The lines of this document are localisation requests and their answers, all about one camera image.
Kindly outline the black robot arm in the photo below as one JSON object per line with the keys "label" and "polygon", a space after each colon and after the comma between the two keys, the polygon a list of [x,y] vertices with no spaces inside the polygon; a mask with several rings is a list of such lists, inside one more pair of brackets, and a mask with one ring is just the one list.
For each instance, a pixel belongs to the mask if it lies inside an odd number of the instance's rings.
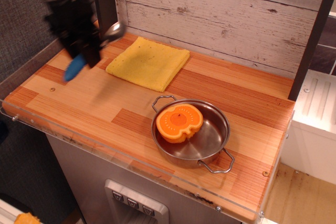
{"label": "black robot arm", "polygon": [[51,32],[72,58],[81,54],[89,67],[100,61],[101,40],[93,24],[90,0],[44,0],[50,9],[45,17]]}

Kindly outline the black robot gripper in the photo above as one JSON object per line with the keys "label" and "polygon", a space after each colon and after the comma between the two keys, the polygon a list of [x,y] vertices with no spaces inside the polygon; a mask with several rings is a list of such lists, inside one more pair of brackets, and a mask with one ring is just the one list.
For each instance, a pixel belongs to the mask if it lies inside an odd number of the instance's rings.
{"label": "black robot gripper", "polygon": [[99,32],[92,22],[90,0],[44,0],[51,14],[46,17],[51,31],[58,37],[72,59],[82,54],[93,68],[101,60]]}

